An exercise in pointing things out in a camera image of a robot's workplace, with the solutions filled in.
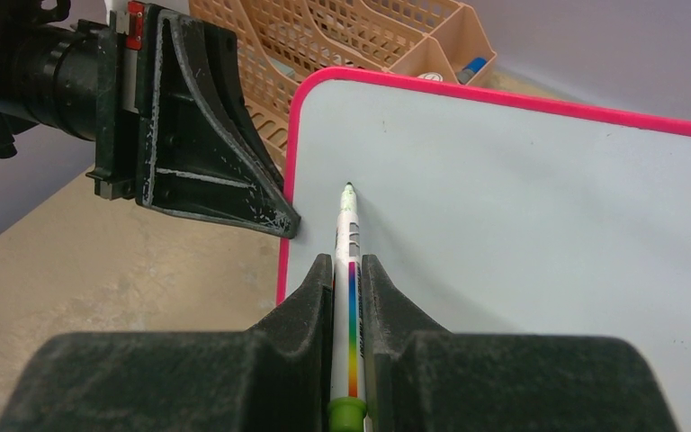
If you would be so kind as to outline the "white green marker pen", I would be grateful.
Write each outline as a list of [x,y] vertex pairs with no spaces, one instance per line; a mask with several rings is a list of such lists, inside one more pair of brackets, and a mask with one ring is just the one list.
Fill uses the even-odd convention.
[[328,426],[363,431],[367,416],[357,195],[347,183],[340,196],[333,255],[333,339]]

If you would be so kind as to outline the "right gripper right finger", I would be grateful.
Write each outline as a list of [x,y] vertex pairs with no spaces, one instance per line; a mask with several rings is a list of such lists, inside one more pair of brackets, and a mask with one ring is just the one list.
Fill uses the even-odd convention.
[[368,413],[378,431],[674,431],[643,356],[613,337],[453,333],[374,255],[362,263]]

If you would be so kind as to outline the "pink framed whiteboard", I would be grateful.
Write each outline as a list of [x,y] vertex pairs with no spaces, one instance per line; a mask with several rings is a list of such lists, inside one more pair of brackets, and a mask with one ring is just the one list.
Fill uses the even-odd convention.
[[333,250],[346,184],[361,250],[440,324],[624,339],[691,431],[691,121],[320,70],[292,101],[279,300]]

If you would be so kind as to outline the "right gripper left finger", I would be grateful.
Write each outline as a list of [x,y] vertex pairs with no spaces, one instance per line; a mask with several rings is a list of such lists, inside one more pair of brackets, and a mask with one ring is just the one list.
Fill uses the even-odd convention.
[[324,431],[330,256],[243,331],[73,332],[41,346],[0,431]]

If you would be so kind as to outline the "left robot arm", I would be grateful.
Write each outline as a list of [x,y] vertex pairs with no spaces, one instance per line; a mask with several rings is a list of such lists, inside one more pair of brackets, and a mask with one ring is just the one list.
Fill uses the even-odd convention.
[[140,1],[65,29],[70,8],[0,1],[0,159],[50,126],[94,143],[101,198],[293,238],[301,218],[246,108],[236,34]]

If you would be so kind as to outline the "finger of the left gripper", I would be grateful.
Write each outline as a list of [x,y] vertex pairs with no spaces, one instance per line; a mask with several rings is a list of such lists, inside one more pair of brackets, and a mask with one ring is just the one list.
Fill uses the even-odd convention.
[[301,218],[245,105],[233,31],[166,8],[144,13],[136,203],[291,239]]

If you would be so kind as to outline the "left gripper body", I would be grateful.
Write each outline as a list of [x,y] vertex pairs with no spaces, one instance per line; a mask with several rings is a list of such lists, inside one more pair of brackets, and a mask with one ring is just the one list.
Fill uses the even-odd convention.
[[109,9],[108,25],[98,34],[95,160],[87,176],[94,193],[106,200],[136,196],[139,169],[137,98],[151,70],[143,56],[154,46],[158,4],[121,1]]

